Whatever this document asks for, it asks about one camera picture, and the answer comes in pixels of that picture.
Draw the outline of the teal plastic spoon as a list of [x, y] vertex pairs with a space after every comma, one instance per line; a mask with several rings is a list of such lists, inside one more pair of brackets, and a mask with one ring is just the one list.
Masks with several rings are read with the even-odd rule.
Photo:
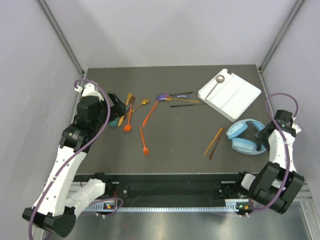
[[116, 118], [115, 120], [110, 121], [110, 122], [108, 123], [108, 125], [109, 125], [110, 127], [112, 127], [112, 128], [117, 127], [118, 124], [119, 124], [119, 120], [120, 120], [120, 118]]

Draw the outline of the gold metal knife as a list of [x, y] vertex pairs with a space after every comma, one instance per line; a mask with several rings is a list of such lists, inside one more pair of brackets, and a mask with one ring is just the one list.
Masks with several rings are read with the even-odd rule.
[[118, 126], [120, 126], [124, 120], [125, 116], [122, 116], [118, 121]]

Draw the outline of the gold thin utensil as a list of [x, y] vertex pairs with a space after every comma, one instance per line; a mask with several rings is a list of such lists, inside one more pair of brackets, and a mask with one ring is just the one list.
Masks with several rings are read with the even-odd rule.
[[183, 102], [189, 102], [189, 103], [199, 103], [199, 101], [197, 100], [189, 100], [189, 99], [184, 99], [184, 98], [173, 98], [173, 97], [166, 97], [164, 99], [165, 101], [167, 102], [170, 102], [170, 101], [183, 101]]

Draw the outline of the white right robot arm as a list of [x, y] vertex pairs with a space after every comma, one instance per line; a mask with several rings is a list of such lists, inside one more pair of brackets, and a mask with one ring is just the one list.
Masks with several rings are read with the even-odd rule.
[[289, 111], [277, 110], [273, 119], [255, 134], [259, 145], [268, 151], [268, 163], [256, 176], [239, 172], [233, 192], [239, 198], [248, 197], [264, 206], [276, 198], [269, 208], [284, 214], [305, 183], [293, 163], [293, 143], [300, 128]]

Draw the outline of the silver metal spoon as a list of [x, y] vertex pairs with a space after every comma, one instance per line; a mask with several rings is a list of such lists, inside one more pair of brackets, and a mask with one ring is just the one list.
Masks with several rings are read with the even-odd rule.
[[216, 83], [215, 83], [214, 87], [209, 91], [207, 96], [205, 97], [206, 99], [210, 96], [210, 94], [214, 91], [214, 89], [217, 87], [218, 84], [221, 84], [225, 81], [225, 77], [223, 75], [218, 75], [215, 78], [215, 81], [216, 81]]

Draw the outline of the iridescent purple spoon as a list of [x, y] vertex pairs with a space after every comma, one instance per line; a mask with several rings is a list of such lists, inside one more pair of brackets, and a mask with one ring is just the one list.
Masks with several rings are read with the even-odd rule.
[[170, 98], [170, 97], [171, 96], [169, 94], [162, 93], [162, 94], [159, 94], [159, 95], [156, 96], [156, 100], [157, 101], [165, 101], [166, 98]]

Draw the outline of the orange plastic fork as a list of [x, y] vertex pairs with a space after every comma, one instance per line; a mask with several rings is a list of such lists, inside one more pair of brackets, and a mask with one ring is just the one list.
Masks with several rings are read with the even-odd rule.
[[140, 130], [140, 136], [141, 136], [141, 140], [142, 140], [142, 144], [143, 144], [143, 154], [144, 154], [144, 156], [148, 156], [149, 150], [146, 146], [146, 142], [145, 142], [145, 138], [144, 138], [144, 134], [143, 134], [143, 130], [142, 130], [141, 126], [139, 127], [139, 130]]

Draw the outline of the light blue headphones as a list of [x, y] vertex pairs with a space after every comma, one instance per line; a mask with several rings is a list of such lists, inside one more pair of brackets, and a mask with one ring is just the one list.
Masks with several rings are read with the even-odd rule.
[[225, 133], [226, 137], [231, 140], [231, 148], [234, 151], [249, 156], [260, 155], [266, 151], [266, 148], [262, 143], [255, 143], [251, 140], [239, 137], [248, 129], [249, 125], [254, 126], [257, 133], [265, 128], [265, 125], [262, 122], [247, 118], [239, 120], [230, 126]]

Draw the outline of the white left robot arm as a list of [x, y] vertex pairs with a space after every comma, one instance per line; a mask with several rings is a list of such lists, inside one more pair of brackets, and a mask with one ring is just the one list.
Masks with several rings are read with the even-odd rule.
[[33, 227], [65, 238], [90, 205], [113, 201], [115, 208], [111, 215], [124, 205], [124, 200], [115, 196], [112, 181], [103, 173], [91, 176], [85, 186], [68, 197], [79, 166], [113, 117], [114, 108], [110, 102], [119, 101], [116, 95], [109, 98], [96, 82], [86, 78], [83, 81], [84, 86], [74, 86], [81, 98], [73, 122], [62, 132], [56, 159], [42, 193], [33, 206], [22, 213], [29, 223], [30, 239], [33, 238]]

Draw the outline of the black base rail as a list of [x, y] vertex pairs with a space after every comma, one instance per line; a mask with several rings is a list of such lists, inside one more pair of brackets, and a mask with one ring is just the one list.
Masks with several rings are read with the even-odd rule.
[[102, 180], [103, 196], [123, 199], [124, 207], [217, 207], [223, 200], [251, 199], [238, 195], [238, 174], [77, 174], [74, 182]]

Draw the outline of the orange plastic knife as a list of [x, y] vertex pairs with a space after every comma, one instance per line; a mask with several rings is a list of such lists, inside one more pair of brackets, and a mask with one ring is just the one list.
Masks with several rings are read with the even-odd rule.
[[158, 105], [159, 101], [157, 100], [155, 102], [155, 104], [153, 105], [152, 109], [150, 110], [149, 114], [147, 115], [147, 117], [144, 119], [143, 123], [142, 123], [142, 127], [144, 128], [145, 125], [147, 124], [150, 116], [152, 115], [152, 113], [154, 112], [154, 110], [156, 109], [157, 105]]

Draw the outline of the orange plastic spoon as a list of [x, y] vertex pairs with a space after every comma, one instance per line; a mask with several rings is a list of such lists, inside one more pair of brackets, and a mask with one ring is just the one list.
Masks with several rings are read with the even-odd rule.
[[130, 132], [132, 130], [132, 126], [131, 126], [132, 108], [133, 108], [133, 106], [130, 105], [129, 112], [128, 112], [127, 124], [123, 127], [123, 130], [125, 132]]

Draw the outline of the black chopstick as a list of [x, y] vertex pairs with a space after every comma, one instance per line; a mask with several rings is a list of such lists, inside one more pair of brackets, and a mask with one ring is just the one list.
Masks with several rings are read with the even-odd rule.
[[193, 103], [193, 104], [171, 105], [170, 108], [193, 107], [193, 106], [203, 106], [203, 105], [206, 105], [206, 103]]

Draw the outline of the gold metal spoon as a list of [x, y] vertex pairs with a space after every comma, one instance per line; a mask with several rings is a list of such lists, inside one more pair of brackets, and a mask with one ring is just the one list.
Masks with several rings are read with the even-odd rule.
[[145, 98], [145, 99], [143, 99], [142, 101], [141, 101], [141, 103], [136, 107], [136, 108], [134, 108], [133, 110], [132, 110], [132, 113], [134, 113], [139, 107], [141, 107], [142, 105], [146, 105], [146, 104], [148, 104], [150, 102], [150, 99], [148, 99], [148, 98]]

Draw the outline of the white divided utensil tray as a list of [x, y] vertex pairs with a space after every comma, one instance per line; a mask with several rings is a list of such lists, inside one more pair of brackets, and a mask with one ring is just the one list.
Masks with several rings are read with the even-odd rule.
[[[219, 83], [206, 98], [218, 75], [225, 77], [224, 82]], [[197, 92], [197, 96], [229, 121], [236, 122], [261, 92], [258, 87], [223, 68]]]

